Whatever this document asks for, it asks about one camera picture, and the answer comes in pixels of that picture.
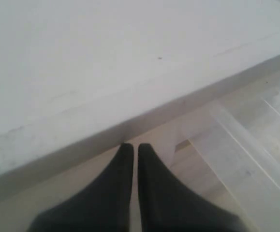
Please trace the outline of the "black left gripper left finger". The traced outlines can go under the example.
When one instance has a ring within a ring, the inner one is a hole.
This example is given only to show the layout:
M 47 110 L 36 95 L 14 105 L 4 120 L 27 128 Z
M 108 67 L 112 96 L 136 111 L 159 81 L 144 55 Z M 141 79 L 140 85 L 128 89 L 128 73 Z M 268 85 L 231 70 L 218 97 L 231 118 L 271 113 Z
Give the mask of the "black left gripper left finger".
M 123 143 L 107 167 L 83 190 L 42 212 L 30 232 L 128 232 L 134 149 Z

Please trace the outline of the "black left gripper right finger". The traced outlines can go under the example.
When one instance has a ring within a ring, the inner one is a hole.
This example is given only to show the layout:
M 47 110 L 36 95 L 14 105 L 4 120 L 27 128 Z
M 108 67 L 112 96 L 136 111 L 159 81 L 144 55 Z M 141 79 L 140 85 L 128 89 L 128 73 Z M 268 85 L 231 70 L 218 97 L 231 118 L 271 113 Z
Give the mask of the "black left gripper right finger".
M 187 188 L 151 144 L 138 147 L 138 198 L 144 232 L 246 232 L 242 220 Z

